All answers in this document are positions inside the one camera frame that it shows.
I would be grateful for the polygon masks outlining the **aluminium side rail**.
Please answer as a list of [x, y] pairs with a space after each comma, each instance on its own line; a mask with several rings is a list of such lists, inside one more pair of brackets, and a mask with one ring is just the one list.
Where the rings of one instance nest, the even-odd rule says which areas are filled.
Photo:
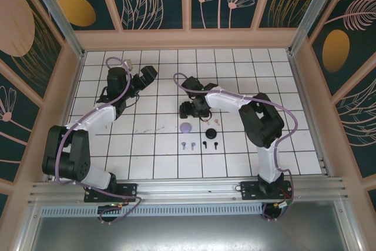
[[305, 113], [305, 117], [307, 120], [308, 128], [313, 139], [313, 145], [315, 147], [315, 151], [320, 163], [323, 164], [321, 171], [323, 175], [327, 177], [332, 177], [332, 169], [330, 164], [328, 163], [327, 159], [327, 152], [325, 151], [323, 140], [320, 136], [318, 131], [317, 122], [315, 120], [315, 116], [313, 114], [313, 109], [311, 106], [311, 102], [308, 97], [308, 93], [306, 87], [303, 82], [303, 76], [301, 74], [299, 65], [294, 57], [289, 51], [287, 51], [288, 61], [290, 63], [291, 71], [294, 76], [294, 80], [297, 86], [298, 94], [300, 96], [300, 100], [303, 106], [303, 111]]

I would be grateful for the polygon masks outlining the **aluminium mounting rail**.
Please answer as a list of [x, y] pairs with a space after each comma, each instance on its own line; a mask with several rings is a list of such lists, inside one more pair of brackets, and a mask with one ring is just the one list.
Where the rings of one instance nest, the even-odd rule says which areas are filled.
[[[198, 178], [198, 179], [141, 179], [137, 183], [137, 195], [143, 204], [198, 204], [240, 203], [237, 185], [249, 178]], [[341, 178], [328, 176], [294, 176], [294, 201], [316, 202], [348, 198]], [[57, 182], [34, 183], [26, 197], [29, 204], [74, 205], [84, 204], [85, 191], [79, 185], [60, 185]]]

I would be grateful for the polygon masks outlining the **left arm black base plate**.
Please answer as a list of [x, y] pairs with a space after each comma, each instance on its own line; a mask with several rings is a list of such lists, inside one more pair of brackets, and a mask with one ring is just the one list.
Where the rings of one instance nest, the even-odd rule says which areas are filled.
[[[137, 184], [136, 183], [124, 183], [115, 184], [109, 187], [105, 192], [121, 195], [121, 196], [136, 196]], [[135, 202], [135, 199], [124, 199], [120, 197], [113, 197], [107, 194], [100, 193], [96, 190], [85, 189], [85, 195], [83, 198], [85, 203], [120, 203], [120, 202]]]

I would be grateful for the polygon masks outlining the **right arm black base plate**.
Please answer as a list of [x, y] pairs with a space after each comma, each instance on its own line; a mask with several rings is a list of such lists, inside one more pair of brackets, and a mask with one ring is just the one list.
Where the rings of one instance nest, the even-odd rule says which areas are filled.
[[284, 180], [278, 184], [272, 192], [265, 193], [260, 187], [258, 181], [240, 182], [240, 193], [243, 200], [259, 200], [270, 202], [272, 200], [282, 201], [292, 197], [291, 183]]

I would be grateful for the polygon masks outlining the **grey metal sheet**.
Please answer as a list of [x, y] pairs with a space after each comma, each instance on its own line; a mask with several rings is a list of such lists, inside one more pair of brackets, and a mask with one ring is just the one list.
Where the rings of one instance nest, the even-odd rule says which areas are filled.
[[300, 202], [260, 215], [134, 216], [114, 225], [73, 213], [26, 214], [11, 251], [371, 251], [343, 201]]

